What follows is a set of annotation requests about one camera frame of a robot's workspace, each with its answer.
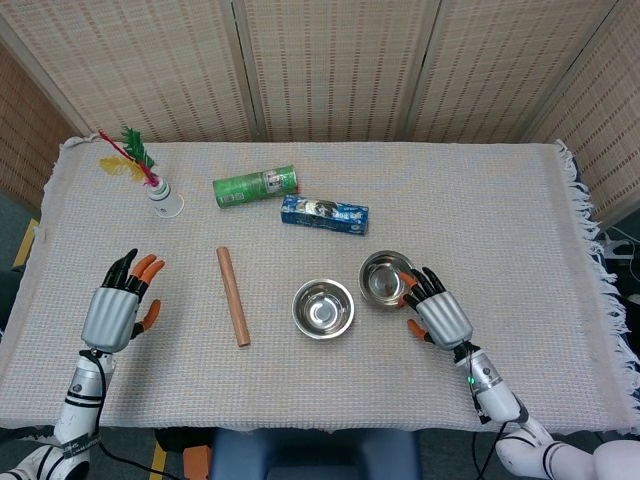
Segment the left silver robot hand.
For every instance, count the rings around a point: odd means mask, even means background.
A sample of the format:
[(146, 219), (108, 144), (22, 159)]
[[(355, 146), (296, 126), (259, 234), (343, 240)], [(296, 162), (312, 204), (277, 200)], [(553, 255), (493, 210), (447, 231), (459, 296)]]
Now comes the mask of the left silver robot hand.
[(92, 296), (81, 339), (97, 354), (122, 351), (131, 340), (150, 330), (160, 313), (161, 301), (155, 299), (144, 318), (137, 320), (152, 280), (165, 266), (154, 254), (132, 265), (137, 253), (132, 249), (116, 260)]

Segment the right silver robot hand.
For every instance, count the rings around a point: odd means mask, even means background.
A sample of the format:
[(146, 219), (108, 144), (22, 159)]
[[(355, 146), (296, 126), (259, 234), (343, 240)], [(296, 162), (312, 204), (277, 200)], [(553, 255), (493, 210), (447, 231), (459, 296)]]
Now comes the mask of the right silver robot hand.
[(429, 268), (401, 272), (408, 288), (404, 304), (419, 317), (418, 324), (427, 338), (443, 350), (451, 351), (472, 338), (473, 327), (455, 297)]

